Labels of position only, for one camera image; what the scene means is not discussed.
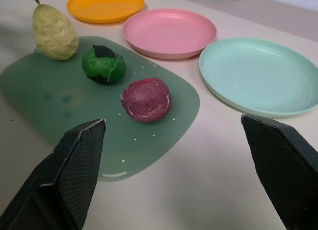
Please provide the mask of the orange plastic plate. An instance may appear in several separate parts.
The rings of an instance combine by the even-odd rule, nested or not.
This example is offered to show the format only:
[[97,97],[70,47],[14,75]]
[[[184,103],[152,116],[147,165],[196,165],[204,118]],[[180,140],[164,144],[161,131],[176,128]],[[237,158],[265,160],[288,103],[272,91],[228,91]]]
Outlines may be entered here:
[[69,0],[68,12],[88,23],[115,23],[128,19],[143,9],[145,0]]

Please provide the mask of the red foam fruit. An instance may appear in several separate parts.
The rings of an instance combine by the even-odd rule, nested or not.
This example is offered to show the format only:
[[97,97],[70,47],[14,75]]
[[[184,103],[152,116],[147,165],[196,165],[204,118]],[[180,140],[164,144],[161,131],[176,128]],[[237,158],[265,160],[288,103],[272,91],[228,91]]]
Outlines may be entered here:
[[157,77],[130,83],[121,94],[126,113],[136,121],[149,123],[163,118],[172,107],[168,86]]

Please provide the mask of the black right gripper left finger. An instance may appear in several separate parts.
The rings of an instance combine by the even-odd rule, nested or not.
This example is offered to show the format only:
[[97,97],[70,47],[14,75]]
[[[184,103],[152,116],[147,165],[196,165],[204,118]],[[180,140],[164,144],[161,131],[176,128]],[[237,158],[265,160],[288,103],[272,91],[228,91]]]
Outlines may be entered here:
[[82,230],[106,131],[97,119],[68,130],[0,216],[0,230]]

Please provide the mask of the yellow foam pear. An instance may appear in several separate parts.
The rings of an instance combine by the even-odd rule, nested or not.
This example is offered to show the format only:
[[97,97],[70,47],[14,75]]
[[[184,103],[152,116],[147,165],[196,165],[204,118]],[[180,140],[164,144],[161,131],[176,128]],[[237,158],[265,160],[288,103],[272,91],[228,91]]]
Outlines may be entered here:
[[35,0],[32,15],[33,36],[37,50],[45,56],[64,61],[79,48],[79,37],[73,24],[56,8]]

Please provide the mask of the pink plastic plate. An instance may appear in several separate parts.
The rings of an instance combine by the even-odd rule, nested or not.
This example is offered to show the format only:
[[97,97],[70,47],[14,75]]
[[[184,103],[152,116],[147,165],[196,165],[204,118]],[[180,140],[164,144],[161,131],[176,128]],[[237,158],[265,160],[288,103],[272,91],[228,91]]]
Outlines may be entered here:
[[197,13],[151,9],[125,21],[123,35],[137,52],[158,59],[185,59],[200,54],[217,39],[215,24]]

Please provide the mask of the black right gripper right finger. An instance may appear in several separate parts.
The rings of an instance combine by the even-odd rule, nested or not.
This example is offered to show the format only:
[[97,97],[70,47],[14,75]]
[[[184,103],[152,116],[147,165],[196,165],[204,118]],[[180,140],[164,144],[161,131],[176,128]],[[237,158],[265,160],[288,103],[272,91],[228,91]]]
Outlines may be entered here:
[[286,230],[318,230],[318,152],[292,126],[241,117],[257,176]]

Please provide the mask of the green foam fruit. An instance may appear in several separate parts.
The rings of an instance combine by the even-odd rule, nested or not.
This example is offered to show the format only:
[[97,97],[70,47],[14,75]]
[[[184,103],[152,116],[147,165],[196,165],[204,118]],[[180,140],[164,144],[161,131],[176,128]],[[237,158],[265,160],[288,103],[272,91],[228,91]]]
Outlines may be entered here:
[[102,85],[118,82],[126,73],[123,56],[102,45],[93,45],[83,55],[81,64],[86,77]]

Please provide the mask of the light green plastic plate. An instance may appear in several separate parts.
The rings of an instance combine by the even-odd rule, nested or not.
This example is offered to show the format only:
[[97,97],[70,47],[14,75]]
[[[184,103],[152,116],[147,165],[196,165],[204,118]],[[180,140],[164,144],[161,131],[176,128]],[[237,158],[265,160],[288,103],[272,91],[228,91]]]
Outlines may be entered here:
[[255,38],[217,41],[201,53],[205,85],[224,103],[264,117],[318,107],[318,67],[285,46]]

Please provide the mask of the dark green cutting board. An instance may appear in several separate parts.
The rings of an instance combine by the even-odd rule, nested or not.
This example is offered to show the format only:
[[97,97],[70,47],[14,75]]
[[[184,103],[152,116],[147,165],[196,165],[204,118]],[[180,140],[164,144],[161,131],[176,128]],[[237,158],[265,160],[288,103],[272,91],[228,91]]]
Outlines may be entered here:
[[[126,74],[121,81],[101,85],[86,77],[81,59],[93,45],[106,46],[124,57]],[[172,108],[157,122],[141,123],[125,112],[120,96],[130,83],[150,77],[168,86]],[[0,91],[51,146],[67,130],[105,119],[100,181],[122,180],[151,166],[186,133],[200,107],[196,89],[186,80],[98,36],[80,37],[77,53],[66,61],[53,61],[36,51],[15,61],[0,74]]]

